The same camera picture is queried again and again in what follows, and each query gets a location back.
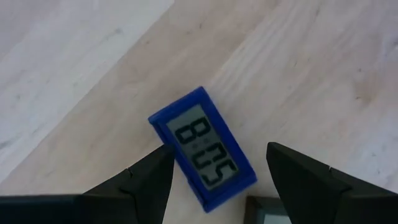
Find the dark-framed digital clock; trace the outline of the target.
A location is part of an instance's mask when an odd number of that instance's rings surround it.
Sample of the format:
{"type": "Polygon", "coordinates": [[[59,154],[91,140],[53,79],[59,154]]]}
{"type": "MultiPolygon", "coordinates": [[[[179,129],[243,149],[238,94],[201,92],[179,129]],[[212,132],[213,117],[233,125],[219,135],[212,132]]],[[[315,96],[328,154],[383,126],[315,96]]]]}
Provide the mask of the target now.
{"type": "Polygon", "coordinates": [[[243,224],[292,224],[280,198],[247,196],[243,224]]]}

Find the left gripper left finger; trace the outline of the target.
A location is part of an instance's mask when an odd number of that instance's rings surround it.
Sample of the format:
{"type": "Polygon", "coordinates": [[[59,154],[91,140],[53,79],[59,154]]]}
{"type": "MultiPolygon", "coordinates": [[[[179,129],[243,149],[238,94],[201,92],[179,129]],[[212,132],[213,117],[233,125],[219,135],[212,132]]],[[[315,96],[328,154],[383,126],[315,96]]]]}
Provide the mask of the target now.
{"type": "Polygon", "coordinates": [[[162,145],[85,192],[84,224],[162,224],[174,174],[175,151],[162,145]]]}

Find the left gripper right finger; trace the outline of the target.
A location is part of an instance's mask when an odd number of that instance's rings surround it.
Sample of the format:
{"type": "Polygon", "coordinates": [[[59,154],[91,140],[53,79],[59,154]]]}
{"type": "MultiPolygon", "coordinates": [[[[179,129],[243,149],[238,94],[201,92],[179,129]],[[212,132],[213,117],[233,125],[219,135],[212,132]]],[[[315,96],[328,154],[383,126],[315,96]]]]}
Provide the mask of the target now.
{"type": "Polygon", "coordinates": [[[266,159],[292,224],[398,224],[397,193],[277,142],[266,159]]]}

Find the blue digital clock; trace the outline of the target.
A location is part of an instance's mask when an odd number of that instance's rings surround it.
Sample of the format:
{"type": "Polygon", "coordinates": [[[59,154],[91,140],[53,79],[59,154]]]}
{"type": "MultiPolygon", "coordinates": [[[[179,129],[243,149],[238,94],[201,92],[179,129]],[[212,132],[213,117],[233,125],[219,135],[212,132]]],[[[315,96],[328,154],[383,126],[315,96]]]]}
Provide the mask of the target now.
{"type": "Polygon", "coordinates": [[[254,169],[200,86],[149,117],[206,213],[254,184],[254,169]]]}

